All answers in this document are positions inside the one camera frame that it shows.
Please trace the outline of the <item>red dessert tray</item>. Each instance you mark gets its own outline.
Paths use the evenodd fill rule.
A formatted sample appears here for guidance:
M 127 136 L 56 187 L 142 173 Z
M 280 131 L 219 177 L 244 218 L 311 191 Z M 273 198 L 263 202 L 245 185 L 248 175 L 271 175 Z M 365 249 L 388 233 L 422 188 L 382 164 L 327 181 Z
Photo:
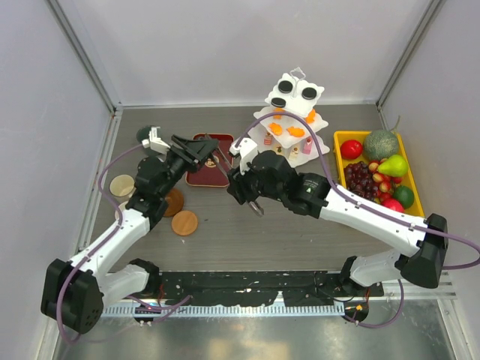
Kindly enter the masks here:
M 220 146 L 221 151 L 233 165 L 233 158 L 229 153 L 230 145 L 234 140 L 232 135 L 226 133 L 209 133 L 208 135 L 198 133 L 193 137 L 194 140 L 203 138 L 216 139 L 219 142 L 218 145 Z M 217 167 L 216 162 L 228 172 L 229 169 L 227 169 L 227 165 L 216 151 L 213 155 L 214 160 L 208 159 L 200 170 L 187 173 L 185 181 L 188 185 L 207 188 L 225 188 L 229 185 L 228 178 L 226 178 L 221 172 L 221 169 Z

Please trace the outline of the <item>cream cake slice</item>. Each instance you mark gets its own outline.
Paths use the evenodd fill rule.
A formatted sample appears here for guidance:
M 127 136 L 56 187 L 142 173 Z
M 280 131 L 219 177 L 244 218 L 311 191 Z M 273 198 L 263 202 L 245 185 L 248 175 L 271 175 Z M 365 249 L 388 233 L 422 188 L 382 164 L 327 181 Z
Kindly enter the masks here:
M 296 161 L 298 156 L 299 156 L 299 147 L 298 147 L 297 145 L 294 145 L 294 146 L 290 149 L 290 153 L 289 153 L 288 159 L 289 159 L 290 161 Z

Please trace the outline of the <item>orange fish cookies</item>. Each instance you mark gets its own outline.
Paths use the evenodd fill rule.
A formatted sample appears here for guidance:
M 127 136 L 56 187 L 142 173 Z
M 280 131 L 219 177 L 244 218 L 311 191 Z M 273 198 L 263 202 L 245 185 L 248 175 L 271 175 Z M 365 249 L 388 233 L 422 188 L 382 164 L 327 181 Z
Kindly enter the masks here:
M 299 138 L 305 135 L 305 130 L 299 125 L 294 125 L 293 121 L 284 116 L 284 110 L 281 108 L 274 109 L 275 115 L 269 122 L 269 132 L 275 136 L 288 134 L 291 137 Z

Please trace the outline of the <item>black round cookies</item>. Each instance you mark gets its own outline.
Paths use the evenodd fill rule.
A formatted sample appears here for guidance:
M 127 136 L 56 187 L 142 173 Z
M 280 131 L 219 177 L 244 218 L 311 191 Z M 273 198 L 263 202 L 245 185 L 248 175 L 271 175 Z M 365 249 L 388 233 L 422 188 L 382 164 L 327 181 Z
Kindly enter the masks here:
M 286 95 L 294 95 L 294 85 L 289 80 L 282 80 L 277 85 L 277 90 L 280 92 L 280 95 L 275 95 L 270 100 L 270 103 L 275 107 L 284 108 L 288 104 Z M 318 91 L 308 86 L 301 89 L 300 95 L 303 100 L 312 101 L 317 97 Z

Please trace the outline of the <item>metal serving tongs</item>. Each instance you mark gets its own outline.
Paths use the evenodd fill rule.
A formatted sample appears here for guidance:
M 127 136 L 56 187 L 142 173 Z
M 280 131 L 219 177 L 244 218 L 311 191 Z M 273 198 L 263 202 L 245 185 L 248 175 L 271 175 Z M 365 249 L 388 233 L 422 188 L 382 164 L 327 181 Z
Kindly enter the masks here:
M 215 151 L 219 154 L 219 156 L 222 158 L 223 162 L 226 164 L 227 169 L 231 170 L 233 168 L 233 165 L 230 163 L 230 161 L 227 159 L 227 157 L 224 155 L 224 153 L 221 151 L 220 146 L 218 145 L 215 149 Z M 216 162 L 217 167 L 221 170 L 221 172 L 224 174 L 226 178 L 228 178 L 227 171 L 218 163 Z M 250 209 L 258 216 L 262 217 L 264 215 L 264 210 L 263 208 L 256 202 L 248 202 L 247 203 Z

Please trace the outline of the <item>pink mug near arm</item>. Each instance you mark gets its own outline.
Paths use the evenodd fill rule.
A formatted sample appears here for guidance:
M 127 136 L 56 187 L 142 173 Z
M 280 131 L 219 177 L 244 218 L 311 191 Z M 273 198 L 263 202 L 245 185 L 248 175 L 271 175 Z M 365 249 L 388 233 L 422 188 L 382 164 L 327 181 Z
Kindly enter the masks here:
M 122 202 L 118 205 L 118 209 L 115 210 L 115 220 L 118 221 L 120 218 L 120 214 L 125 210 L 126 205 L 128 204 L 128 201 Z

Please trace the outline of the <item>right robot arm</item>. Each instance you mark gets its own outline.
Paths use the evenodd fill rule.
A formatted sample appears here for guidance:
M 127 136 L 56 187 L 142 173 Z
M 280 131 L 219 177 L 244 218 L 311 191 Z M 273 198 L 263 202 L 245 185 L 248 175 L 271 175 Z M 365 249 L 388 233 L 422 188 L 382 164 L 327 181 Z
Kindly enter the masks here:
M 391 210 L 339 184 L 329 184 L 325 176 L 296 172 L 273 151 L 255 156 L 246 171 L 231 169 L 228 179 L 227 191 L 239 204 L 269 198 L 296 215 L 334 221 L 391 246 L 390 251 L 347 259 L 339 277 L 340 289 L 347 295 L 398 279 L 427 289 L 438 287 L 449 246 L 443 216 L 422 218 Z

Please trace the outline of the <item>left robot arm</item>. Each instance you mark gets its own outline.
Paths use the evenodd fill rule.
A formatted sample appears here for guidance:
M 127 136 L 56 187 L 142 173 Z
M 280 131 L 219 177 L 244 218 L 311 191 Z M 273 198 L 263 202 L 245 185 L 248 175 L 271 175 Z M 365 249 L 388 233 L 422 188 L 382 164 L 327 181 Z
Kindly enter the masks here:
M 134 293 L 146 299 L 159 293 L 159 270 L 149 262 L 136 260 L 115 274 L 110 269 L 164 217 L 169 206 L 166 196 L 182 176 L 200 170 L 218 147 L 218 141 L 209 138 L 173 136 L 172 141 L 172 145 L 145 142 L 165 158 L 150 156 L 138 163 L 135 191 L 118 220 L 82 252 L 48 265 L 40 311 L 55 320 L 66 342 L 71 341 L 66 329 L 78 335 L 89 332 L 106 306 Z

